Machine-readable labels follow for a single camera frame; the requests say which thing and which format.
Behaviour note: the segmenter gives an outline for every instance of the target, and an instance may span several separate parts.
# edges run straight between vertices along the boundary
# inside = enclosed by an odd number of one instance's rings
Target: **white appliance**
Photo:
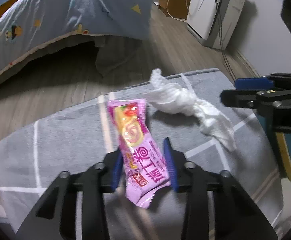
[[[245,0],[217,0],[216,5],[215,0],[191,0],[186,20],[187,29],[203,46],[225,49],[244,2]]]

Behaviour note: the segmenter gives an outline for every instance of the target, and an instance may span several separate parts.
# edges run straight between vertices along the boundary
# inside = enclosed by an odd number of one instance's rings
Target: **yellow triangle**
[[[137,12],[137,13],[141,14],[140,7],[139,7],[139,5],[138,5],[138,4],[137,4],[137,5],[135,5],[135,6],[133,6],[131,9],[132,9],[132,10],[134,10],[135,12]]]

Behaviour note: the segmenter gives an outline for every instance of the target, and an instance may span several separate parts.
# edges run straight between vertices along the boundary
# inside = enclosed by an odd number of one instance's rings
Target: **blue bed sheet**
[[[18,0],[0,18],[0,74],[70,35],[146,39],[152,0]]]

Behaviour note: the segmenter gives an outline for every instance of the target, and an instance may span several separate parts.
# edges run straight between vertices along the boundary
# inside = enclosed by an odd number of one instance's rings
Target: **teal object with yellow border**
[[[291,181],[291,133],[273,132],[264,117],[257,115],[257,118],[270,141],[281,177]]]

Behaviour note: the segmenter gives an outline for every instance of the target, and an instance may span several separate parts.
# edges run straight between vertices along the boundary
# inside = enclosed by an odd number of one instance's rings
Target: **black cable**
[[[222,42],[222,36],[223,36],[223,32],[222,32],[222,22],[221,22],[221,14],[220,14],[220,10],[218,10],[219,8],[219,4],[218,4],[218,1],[217,0],[214,0],[215,1],[215,7],[216,7],[216,11],[217,11],[217,19],[218,19],[218,23],[219,23],[219,26],[220,26],[220,29],[221,29],[221,33],[219,35],[219,41],[220,41],[220,48],[221,48],[221,53],[222,53],[222,57],[224,59],[224,62],[225,62],[225,66],[226,66],[226,69],[228,71],[228,73],[230,74],[231,78],[233,79],[233,81],[235,81],[237,78],[230,66],[230,63],[226,57],[226,54],[224,53],[224,49],[223,49],[223,42]]]

